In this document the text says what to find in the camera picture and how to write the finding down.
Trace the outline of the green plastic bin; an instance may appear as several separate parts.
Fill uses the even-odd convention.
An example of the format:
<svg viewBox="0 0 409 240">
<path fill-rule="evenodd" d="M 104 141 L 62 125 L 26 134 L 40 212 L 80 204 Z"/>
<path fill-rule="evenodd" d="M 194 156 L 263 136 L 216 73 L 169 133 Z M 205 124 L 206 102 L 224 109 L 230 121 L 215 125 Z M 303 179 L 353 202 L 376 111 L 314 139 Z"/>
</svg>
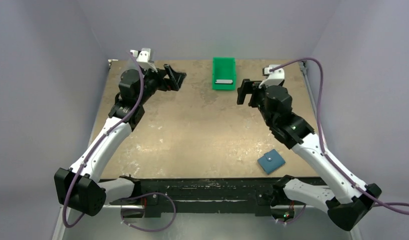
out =
<svg viewBox="0 0 409 240">
<path fill-rule="evenodd" d="M 231 79 L 233 84 L 215 84 L 217 79 Z M 236 61 L 233 57 L 214 57 L 212 59 L 212 89 L 233 91 L 236 88 Z"/>
</svg>

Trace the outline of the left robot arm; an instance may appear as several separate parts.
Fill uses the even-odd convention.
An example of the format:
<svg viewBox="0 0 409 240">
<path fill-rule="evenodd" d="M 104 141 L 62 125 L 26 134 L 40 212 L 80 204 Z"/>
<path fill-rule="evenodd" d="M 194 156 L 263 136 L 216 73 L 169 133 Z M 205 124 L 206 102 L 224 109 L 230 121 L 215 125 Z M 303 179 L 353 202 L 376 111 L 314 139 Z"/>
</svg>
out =
<svg viewBox="0 0 409 240">
<path fill-rule="evenodd" d="M 87 150 L 69 168 L 54 175 L 57 198 L 63 209 L 95 216 L 105 204 L 124 199 L 137 204 L 142 191 L 135 180 L 122 176 L 101 182 L 101 175 L 123 141 L 139 125 L 145 114 L 144 104 L 157 91 L 179 91 L 187 74 L 169 64 L 163 69 L 127 69 L 118 84 L 119 92 L 104 126 Z"/>
</svg>

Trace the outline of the stack of credit cards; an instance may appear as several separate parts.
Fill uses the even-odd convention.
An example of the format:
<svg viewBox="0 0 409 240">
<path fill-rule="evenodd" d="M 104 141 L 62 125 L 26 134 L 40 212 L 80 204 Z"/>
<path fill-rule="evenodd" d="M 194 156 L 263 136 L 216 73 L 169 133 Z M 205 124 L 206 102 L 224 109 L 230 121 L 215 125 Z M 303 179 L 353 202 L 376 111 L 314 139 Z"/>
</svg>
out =
<svg viewBox="0 0 409 240">
<path fill-rule="evenodd" d="M 234 81 L 232 79 L 216 79 L 215 80 L 215 84 L 219 84 L 219 85 L 232 85 L 233 82 Z"/>
</svg>

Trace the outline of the blue card holder wallet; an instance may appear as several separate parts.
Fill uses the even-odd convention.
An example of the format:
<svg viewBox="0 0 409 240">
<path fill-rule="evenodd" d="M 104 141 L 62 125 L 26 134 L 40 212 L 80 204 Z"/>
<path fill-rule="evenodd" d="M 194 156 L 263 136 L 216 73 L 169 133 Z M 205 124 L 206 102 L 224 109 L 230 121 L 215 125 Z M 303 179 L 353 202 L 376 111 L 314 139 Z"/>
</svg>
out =
<svg viewBox="0 0 409 240">
<path fill-rule="evenodd" d="M 257 163 L 267 175 L 270 175 L 285 165 L 286 161 L 275 149 L 272 149 L 261 156 Z"/>
</svg>

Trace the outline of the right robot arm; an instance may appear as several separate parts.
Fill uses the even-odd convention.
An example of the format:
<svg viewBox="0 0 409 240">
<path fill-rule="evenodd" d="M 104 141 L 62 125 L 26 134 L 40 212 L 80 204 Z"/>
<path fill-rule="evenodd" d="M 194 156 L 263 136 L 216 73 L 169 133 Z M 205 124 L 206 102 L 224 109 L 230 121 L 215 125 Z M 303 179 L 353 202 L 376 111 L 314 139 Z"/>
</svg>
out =
<svg viewBox="0 0 409 240">
<path fill-rule="evenodd" d="M 273 185 L 270 204 L 299 201 L 327 213 L 340 229 L 351 231 L 372 209 L 382 190 L 354 175 L 323 147 L 310 124 L 293 112 L 293 98 L 282 84 L 260 84 L 244 79 L 237 89 L 237 104 L 242 105 L 250 94 L 248 105 L 259 110 L 275 139 L 305 160 L 328 186 L 322 188 L 285 175 Z"/>
</svg>

